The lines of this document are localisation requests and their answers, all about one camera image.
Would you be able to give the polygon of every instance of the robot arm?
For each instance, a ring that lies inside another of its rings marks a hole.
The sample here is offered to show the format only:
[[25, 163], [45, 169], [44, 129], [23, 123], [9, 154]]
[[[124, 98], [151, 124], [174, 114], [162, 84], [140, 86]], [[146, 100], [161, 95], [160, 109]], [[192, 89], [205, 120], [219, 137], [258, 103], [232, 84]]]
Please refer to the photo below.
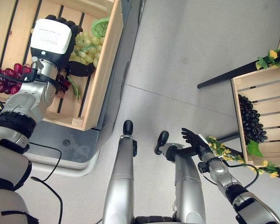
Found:
[[199, 171], [210, 173], [220, 192], [238, 214], [236, 220], [239, 224], [280, 224], [277, 214], [229, 173], [228, 167], [214, 156], [208, 142], [201, 135], [184, 128], [182, 130], [186, 142], [192, 145], [202, 161], [198, 164]]
[[29, 138], [52, 104], [63, 69], [82, 29], [72, 21], [49, 15], [39, 19], [31, 38], [32, 73], [24, 74], [21, 90], [10, 96], [0, 114], [0, 224], [36, 224], [23, 199], [15, 193], [31, 172], [31, 162], [22, 155]]

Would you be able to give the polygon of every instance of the wooden crate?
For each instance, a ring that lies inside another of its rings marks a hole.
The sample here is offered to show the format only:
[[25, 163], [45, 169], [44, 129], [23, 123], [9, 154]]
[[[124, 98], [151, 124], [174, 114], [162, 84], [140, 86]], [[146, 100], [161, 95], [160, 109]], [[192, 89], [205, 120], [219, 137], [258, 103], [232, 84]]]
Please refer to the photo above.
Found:
[[[235, 77], [231, 82], [245, 162], [260, 166], [263, 160], [269, 160], [280, 166], [280, 68], [251, 72]], [[259, 122], [264, 125], [268, 137], [259, 144], [262, 158], [247, 153], [238, 94], [248, 97], [261, 115]]]
[[[64, 17], [91, 32], [94, 20], [110, 16], [105, 41], [96, 71], [90, 78], [71, 75], [80, 91], [78, 101], [72, 87], [64, 99], [55, 98], [45, 121], [88, 130], [95, 127], [105, 97], [114, 58], [123, 29], [120, 0], [0, 0], [0, 67], [13, 68], [15, 63], [32, 63], [30, 30], [38, 18], [48, 14]], [[9, 96], [0, 93], [5, 102]]]

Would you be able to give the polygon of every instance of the fruit display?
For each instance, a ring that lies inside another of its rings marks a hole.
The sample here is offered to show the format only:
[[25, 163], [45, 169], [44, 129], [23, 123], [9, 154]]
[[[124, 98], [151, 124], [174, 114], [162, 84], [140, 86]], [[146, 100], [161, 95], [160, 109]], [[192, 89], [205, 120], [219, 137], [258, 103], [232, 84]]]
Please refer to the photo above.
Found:
[[[0, 74], [16, 79], [21, 79], [23, 73], [31, 73], [31, 71], [29, 64], [21, 65], [19, 63], [14, 64], [14, 69], [7, 68], [2, 70], [2, 68], [0, 68]], [[60, 84], [59, 91], [63, 93], [60, 94], [62, 97], [69, 89], [70, 82], [60, 73], [57, 75], [56, 81]], [[20, 82], [9, 81], [7, 78], [0, 77], [0, 93], [16, 94], [21, 86], [22, 83]]]
[[253, 109], [253, 104], [247, 97], [238, 95], [246, 145], [253, 140], [262, 143], [267, 140], [263, 124], [259, 123], [260, 114]]
[[85, 65], [93, 63], [94, 67], [97, 67], [103, 43], [104, 37], [90, 37], [88, 32], [78, 34], [74, 51], [70, 55], [70, 61], [80, 62]]

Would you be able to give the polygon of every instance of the flower garland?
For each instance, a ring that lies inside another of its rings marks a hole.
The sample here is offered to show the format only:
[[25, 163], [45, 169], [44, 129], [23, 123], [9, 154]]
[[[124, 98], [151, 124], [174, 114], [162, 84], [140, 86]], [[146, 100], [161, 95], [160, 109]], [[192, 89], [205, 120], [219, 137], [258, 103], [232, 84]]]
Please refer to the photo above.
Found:
[[[245, 163], [244, 159], [240, 155], [232, 156], [230, 155], [231, 151], [225, 147], [224, 143], [219, 143], [214, 136], [209, 136], [206, 138], [209, 143], [211, 150], [215, 156], [222, 156], [226, 161], [237, 161], [239, 163]], [[279, 176], [280, 167], [269, 162], [268, 160], [263, 160], [261, 166], [258, 168], [258, 172], [262, 175], [264, 172], [267, 172], [271, 178]], [[249, 167], [253, 172], [256, 173], [254, 168]]]

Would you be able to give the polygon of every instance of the tiled floor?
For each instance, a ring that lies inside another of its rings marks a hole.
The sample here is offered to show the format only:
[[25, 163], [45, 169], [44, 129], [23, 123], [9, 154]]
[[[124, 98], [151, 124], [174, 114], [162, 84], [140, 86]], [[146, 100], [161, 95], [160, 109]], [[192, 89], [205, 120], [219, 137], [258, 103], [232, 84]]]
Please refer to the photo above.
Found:
[[[168, 130], [169, 141], [178, 143], [183, 143], [181, 127], [215, 136], [237, 131], [230, 83], [201, 90], [196, 85], [265, 55], [279, 39], [280, 0], [147, 0], [114, 132], [101, 149], [96, 169], [78, 179], [53, 175], [49, 180], [63, 198], [63, 223], [92, 224], [102, 217], [126, 119], [134, 122], [138, 141], [135, 215], [171, 216], [175, 167], [153, 153], [160, 131]], [[238, 140], [232, 145], [240, 147]], [[254, 175], [247, 168], [231, 172], [243, 183]], [[33, 171], [32, 175], [46, 174]], [[217, 188], [202, 182], [207, 223], [237, 223]], [[264, 174], [250, 190], [280, 216], [279, 178]], [[41, 223], [57, 223], [59, 203], [45, 187], [28, 180], [19, 193]]]

